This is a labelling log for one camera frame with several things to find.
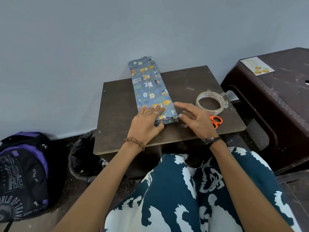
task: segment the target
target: forearm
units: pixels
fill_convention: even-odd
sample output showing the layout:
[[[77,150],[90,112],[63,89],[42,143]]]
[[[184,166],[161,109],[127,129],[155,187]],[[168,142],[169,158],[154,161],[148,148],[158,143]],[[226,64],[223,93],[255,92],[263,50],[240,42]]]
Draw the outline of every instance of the forearm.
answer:
[[[137,144],[125,142],[53,231],[97,232],[103,224],[122,177],[140,151],[141,148]]]
[[[245,232],[293,231],[219,140],[213,152]]]

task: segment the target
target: blue and white patterned dress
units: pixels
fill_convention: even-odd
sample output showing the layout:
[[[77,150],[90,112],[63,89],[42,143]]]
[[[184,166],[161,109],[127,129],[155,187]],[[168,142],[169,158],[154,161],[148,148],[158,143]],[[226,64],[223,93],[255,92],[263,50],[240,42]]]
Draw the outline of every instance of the blue and white patterned dress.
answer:
[[[255,152],[229,149],[292,229],[301,232],[268,164]],[[199,168],[188,167],[186,159],[186,154],[164,154],[136,190],[108,214],[105,231],[243,231],[216,159]]]

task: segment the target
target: black garbage bag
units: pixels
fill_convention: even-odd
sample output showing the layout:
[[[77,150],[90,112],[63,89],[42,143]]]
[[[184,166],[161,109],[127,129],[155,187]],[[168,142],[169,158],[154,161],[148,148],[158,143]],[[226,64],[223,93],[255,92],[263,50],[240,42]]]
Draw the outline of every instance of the black garbage bag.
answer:
[[[73,176],[91,183],[107,162],[93,153],[94,131],[81,136],[69,154],[69,169]]]

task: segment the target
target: roll of tape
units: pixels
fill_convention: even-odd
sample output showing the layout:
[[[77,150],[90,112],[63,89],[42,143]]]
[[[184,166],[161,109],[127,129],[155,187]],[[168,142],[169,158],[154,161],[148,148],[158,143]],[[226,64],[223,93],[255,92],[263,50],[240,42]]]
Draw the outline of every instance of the roll of tape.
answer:
[[[199,100],[202,99],[202,98],[213,98],[213,99],[217,100],[220,104],[220,108],[217,109],[217,110],[208,110],[206,108],[203,108],[199,103]],[[207,91],[207,92],[200,93],[200,95],[196,99],[195,105],[197,107],[202,108],[203,110],[207,111],[209,115],[216,116],[223,111],[224,106],[225,106],[225,100],[220,94],[217,94],[217,93],[211,92],[211,91]]]

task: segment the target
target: printed fabric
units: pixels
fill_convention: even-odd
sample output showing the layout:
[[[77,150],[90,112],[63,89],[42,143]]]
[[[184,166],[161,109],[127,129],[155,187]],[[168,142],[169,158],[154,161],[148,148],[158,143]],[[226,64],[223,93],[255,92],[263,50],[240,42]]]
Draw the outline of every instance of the printed fabric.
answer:
[[[301,232],[268,164],[255,152],[230,152],[295,232]],[[186,154],[164,154],[136,190],[112,210],[106,232],[243,231],[215,158],[188,167]]]
[[[143,57],[129,62],[128,66],[131,71],[138,111],[142,107],[161,105],[166,109],[156,119],[155,125],[158,125],[161,120],[165,125],[177,122],[178,115],[154,59]]]

